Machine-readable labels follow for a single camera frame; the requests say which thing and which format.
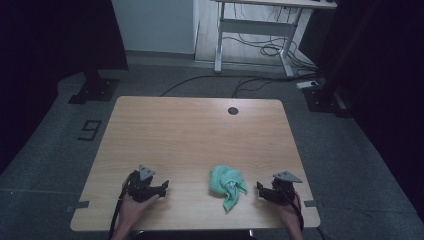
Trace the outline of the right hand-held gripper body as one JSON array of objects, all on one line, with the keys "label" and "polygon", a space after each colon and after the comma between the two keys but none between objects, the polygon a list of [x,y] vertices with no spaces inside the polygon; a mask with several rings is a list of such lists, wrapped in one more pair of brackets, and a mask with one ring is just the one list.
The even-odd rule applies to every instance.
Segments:
[{"label": "right hand-held gripper body", "polygon": [[272,201],[280,205],[288,205],[295,198],[294,183],[302,183],[302,180],[289,171],[279,172],[273,175]]}]

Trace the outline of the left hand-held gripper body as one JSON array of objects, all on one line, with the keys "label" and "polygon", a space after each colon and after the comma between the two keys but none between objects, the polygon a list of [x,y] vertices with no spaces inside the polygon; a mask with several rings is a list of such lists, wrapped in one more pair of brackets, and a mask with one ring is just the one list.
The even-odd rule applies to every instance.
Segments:
[{"label": "left hand-held gripper body", "polygon": [[127,192],[128,195],[137,202],[145,202],[149,198],[152,191],[151,182],[155,172],[150,168],[140,165],[138,170],[134,170],[128,178]]}]

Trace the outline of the green cloth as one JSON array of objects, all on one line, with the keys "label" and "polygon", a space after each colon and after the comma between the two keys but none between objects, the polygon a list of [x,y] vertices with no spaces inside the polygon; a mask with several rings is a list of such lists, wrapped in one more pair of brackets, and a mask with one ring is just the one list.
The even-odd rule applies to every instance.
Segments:
[{"label": "green cloth", "polygon": [[248,189],[242,173],[228,165],[215,166],[210,171],[209,189],[225,196],[223,208],[226,212],[239,201],[239,194],[247,194]]}]

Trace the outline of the person's left hand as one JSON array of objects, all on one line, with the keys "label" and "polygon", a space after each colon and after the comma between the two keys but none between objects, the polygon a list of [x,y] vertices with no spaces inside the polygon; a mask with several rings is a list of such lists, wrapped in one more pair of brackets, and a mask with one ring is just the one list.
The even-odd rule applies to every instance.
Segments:
[{"label": "person's left hand", "polygon": [[147,209],[152,206],[160,196],[152,196],[145,202],[137,202],[126,194],[122,200],[119,211],[119,222],[114,232],[115,239],[125,239],[133,227],[141,220]]}]

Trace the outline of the person's right hand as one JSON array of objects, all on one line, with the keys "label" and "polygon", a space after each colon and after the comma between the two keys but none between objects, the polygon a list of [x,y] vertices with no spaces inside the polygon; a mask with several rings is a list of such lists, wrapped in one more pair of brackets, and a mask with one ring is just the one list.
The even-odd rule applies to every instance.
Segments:
[{"label": "person's right hand", "polygon": [[278,215],[285,227],[290,233],[300,233],[301,224],[296,210],[291,205],[276,205]]}]

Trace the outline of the black stand base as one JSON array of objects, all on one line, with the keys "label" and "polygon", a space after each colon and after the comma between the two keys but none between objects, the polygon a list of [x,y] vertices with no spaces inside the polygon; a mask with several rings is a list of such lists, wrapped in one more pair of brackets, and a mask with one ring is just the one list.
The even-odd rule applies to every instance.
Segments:
[{"label": "black stand base", "polygon": [[97,70],[87,70],[83,74],[85,83],[80,91],[69,99],[69,104],[85,104],[87,101],[109,102],[112,99],[119,79],[102,78]]},{"label": "black stand base", "polygon": [[348,106],[338,91],[329,93],[318,88],[302,90],[308,109],[311,112],[333,113],[339,118],[351,118]]}]

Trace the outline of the white power strip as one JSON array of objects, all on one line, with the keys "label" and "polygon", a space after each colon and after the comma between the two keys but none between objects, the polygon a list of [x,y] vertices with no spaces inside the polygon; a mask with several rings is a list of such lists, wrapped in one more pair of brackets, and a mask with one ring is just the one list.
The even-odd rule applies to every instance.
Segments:
[{"label": "white power strip", "polygon": [[311,87],[317,87],[319,83],[317,81],[305,81],[296,84],[297,89],[306,89]]}]

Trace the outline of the dark curtain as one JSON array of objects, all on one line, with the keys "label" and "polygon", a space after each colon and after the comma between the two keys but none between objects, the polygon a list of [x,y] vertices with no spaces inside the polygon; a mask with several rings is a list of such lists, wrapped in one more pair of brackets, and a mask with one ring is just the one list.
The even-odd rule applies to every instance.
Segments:
[{"label": "dark curtain", "polygon": [[338,91],[424,220],[424,0],[334,0],[300,49]]},{"label": "dark curtain", "polygon": [[128,68],[112,0],[0,0],[0,173],[87,70]]}]

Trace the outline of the white desk frame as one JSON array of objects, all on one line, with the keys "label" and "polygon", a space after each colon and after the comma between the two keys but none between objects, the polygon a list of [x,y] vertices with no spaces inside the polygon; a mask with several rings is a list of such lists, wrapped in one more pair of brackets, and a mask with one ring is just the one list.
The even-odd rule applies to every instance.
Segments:
[{"label": "white desk frame", "polygon": [[[278,53],[282,62],[285,74],[293,77],[294,73],[290,66],[288,52],[295,36],[300,16],[304,9],[328,9],[337,8],[334,0],[213,0],[219,4],[218,20],[218,42],[215,50],[214,72],[219,74],[222,71],[222,41],[224,33],[240,33],[261,36],[286,37],[287,41],[283,49]],[[248,4],[258,6],[278,6],[296,8],[297,14],[292,22],[269,22],[256,20],[240,20],[225,17],[225,6],[227,4]]]}]

